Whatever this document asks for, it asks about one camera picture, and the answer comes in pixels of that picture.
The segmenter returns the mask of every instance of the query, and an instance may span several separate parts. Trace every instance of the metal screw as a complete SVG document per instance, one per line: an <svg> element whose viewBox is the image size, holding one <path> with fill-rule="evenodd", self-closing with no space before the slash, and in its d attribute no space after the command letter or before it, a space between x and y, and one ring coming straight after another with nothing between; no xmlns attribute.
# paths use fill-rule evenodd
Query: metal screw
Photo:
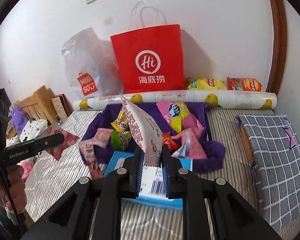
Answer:
<svg viewBox="0 0 300 240"><path fill-rule="evenodd" d="M184 169L184 168L179 169L178 172L179 172L180 174L182 174L182 175L188 174L188 170L187 170L187 169Z"/></svg>
<svg viewBox="0 0 300 240"><path fill-rule="evenodd" d="M218 185L224 185L224 184L226 184L226 180L223 179L223 178L217 178L217 179L216 179L216 183L217 183Z"/></svg>
<svg viewBox="0 0 300 240"><path fill-rule="evenodd" d="M89 182L89 178L88 177L82 177L79 179L80 184L86 184Z"/></svg>
<svg viewBox="0 0 300 240"><path fill-rule="evenodd" d="M118 174L126 174L127 170L125 168L117 169Z"/></svg>

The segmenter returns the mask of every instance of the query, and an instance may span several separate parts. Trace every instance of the rolled plastic sheet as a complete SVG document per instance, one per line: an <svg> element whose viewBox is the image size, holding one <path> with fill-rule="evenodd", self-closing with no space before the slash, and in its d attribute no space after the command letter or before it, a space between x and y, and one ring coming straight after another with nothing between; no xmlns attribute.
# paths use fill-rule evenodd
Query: rolled plastic sheet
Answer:
<svg viewBox="0 0 300 240"><path fill-rule="evenodd" d="M159 101L206 102L216 108L275 109L277 96L274 93L235 90L175 90L123 94L133 103ZM74 110L103 110L108 104L121 104L120 95L86 98L73 102Z"/></svg>

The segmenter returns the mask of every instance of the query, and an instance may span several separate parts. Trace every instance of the striped bedsheet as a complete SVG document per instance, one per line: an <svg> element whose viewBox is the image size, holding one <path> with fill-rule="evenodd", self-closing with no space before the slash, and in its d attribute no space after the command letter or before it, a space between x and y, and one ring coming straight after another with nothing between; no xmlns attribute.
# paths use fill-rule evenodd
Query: striped bedsheet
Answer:
<svg viewBox="0 0 300 240"><path fill-rule="evenodd" d="M100 111L76 111L71 114L62 128L79 137ZM213 140L226 148L224 167L221 170L199 174L201 178L214 180L225 178L256 210L259 208L257 191L251 168L245 155L239 129L234 117L238 114L268 114L271 110L214 109L208 112ZM66 149L57 162L43 152L26 181L28 204L26 210L36 222L58 198L82 176L90 176L83 164L78 144ZM279 235L291 240L300 231L300 216L282 228ZM182 212L146 207L122 201L122 240L181 240Z"/></svg>

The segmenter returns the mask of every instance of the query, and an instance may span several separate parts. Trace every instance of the green snack package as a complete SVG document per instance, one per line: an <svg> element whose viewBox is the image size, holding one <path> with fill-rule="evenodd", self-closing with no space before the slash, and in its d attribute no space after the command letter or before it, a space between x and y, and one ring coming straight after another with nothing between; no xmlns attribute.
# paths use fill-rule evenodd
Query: green snack package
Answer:
<svg viewBox="0 0 300 240"><path fill-rule="evenodd" d="M113 130L111 133L111 142L115 151L124 151L131 140L131 132L118 132Z"/></svg>

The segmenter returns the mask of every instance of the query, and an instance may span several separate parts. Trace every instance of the brown wood trim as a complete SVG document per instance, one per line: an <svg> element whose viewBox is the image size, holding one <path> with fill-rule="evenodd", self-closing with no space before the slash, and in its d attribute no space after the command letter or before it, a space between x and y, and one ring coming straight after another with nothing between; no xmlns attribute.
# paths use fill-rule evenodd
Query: brown wood trim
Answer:
<svg viewBox="0 0 300 240"><path fill-rule="evenodd" d="M288 31L283 0L270 0L274 29L272 64L266 92L278 95L287 57Z"/></svg>

